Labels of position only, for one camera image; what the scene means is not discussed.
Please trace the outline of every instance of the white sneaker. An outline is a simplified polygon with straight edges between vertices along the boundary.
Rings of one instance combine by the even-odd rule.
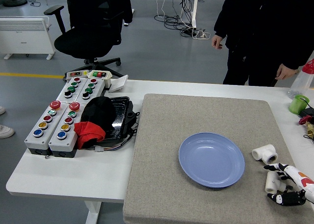
[[[0,114],[3,114],[5,112],[5,108],[0,106]]]
[[[0,139],[10,137],[14,134],[14,130],[12,128],[0,125]]]

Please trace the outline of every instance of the gray floor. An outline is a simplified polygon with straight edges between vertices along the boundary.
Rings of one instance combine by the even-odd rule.
[[[66,0],[36,0],[40,7],[26,4],[20,7],[0,5],[0,16],[43,16],[48,7],[62,4],[66,29],[69,28]],[[120,67],[112,69],[128,74],[129,79],[179,81],[220,84],[226,73],[227,49],[217,51],[209,40],[193,40],[180,36],[177,30],[168,30],[154,20],[157,14],[157,0],[131,0],[135,9],[133,23],[122,30],[122,44],[114,46],[102,59],[119,56]],[[174,0],[174,7],[180,13],[180,1]],[[203,0],[198,3],[197,27],[213,35],[213,25],[224,0]],[[162,14],[163,0],[158,0]],[[166,15],[175,15],[172,0],[165,0]],[[55,17],[50,17],[50,36],[54,41],[61,33]],[[56,52],[51,60],[46,55],[13,55],[3,60],[0,54],[0,73],[23,73],[63,75],[64,72],[83,65],[81,59],[74,59]],[[295,77],[279,81],[277,86],[290,87]],[[7,112],[0,116],[0,124],[15,129],[14,136],[0,140],[0,223],[1,224],[83,224],[87,208],[81,201],[44,199],[12,196],[5,185],[26,146],[24,139],[41,116],[47,105],[54,100],[64,82],[60,79],[26,78],[0,76],[0,105]],[[122,224],[122,204],[103,203],[99,224]]]

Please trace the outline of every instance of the white pipe fitting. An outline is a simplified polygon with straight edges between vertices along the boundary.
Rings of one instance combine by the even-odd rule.
[[[267,173],[265,191],[275,195],[277,191],[284,192],[286,190],[286,184],[279,180],[279,175],[275,171],[269,171]]]
[[[278,154],[272,144],[253,149],[252,156],[256,161],[262,159],[266,165],[274,164],[278,159]]]

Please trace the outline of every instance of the gray felt mat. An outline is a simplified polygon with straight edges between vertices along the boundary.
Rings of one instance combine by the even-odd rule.
[[[240,148],[245,171],[239,181],[214,189],[185,174],[178,159],[179,147],[199,132],[221,134]],[[267,144],[275,146],[278,162],[293,165],[265,101],[145,95],[124,202],[125,223],[313,224],[309,202],[283,207],[267,197],[267,170],[251,155],[252,149]]]

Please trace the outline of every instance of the blue plate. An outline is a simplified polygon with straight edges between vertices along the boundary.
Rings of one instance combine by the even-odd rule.
[[[179,148],[179,161],[192,180],[213,188],[234,184],[245,167],[240,149],[215,133],[197,133],[186,138]]]

